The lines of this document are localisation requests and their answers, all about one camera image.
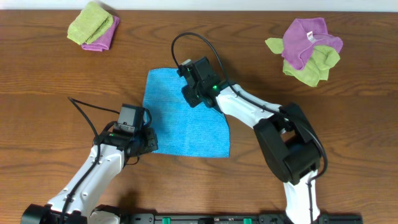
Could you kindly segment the blue microfiber cloth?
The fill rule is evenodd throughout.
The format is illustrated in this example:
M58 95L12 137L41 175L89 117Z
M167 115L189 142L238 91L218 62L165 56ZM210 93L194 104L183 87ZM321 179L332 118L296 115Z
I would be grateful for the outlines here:
M192 108L182 95L186 85L175 68L149 71L143 106L152 116L158 139L157 154L227 158L229 126L225 116L204 104Z

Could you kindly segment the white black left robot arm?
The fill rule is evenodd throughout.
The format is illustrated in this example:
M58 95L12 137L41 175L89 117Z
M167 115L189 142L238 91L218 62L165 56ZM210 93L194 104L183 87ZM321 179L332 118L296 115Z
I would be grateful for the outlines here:
M157 143L152 128L129 133L107 126L71 181L46 205L29 205L21 223L129 223L128 215L96 204L128 160L158 150Z

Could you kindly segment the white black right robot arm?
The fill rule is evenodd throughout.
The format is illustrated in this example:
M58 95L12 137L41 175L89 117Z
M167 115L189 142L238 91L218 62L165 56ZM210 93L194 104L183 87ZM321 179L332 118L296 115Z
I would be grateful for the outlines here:
M208 108L237 118L254 130L272 173L284 184L285 213L292 223L315 223L320 217L315 181L327 164L323 145L301 108L261 100L229 79L222 80L209 66L179 65L178 75L187 84L182 93L194 108Z

